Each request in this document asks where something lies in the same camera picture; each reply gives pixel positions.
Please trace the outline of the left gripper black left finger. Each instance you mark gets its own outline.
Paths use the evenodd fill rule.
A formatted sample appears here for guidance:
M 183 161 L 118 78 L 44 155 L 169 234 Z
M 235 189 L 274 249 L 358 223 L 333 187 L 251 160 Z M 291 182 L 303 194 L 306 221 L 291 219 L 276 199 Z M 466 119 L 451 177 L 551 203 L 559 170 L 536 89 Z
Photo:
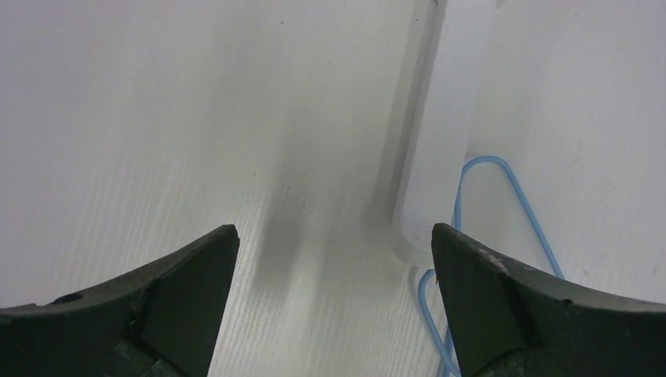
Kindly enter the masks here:
M 2 309 L 2 375 L 207 375 L 239 249 L 223 225 L 49 304 Z

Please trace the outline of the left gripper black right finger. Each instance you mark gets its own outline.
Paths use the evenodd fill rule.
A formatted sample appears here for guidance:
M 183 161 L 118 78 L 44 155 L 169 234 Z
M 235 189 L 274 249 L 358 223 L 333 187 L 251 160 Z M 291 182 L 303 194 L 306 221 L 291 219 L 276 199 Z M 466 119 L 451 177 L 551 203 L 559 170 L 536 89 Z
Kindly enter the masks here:
M 664 375 L 663 304 L 563 280 L 446 224 L 431 250 L 462 375 Z

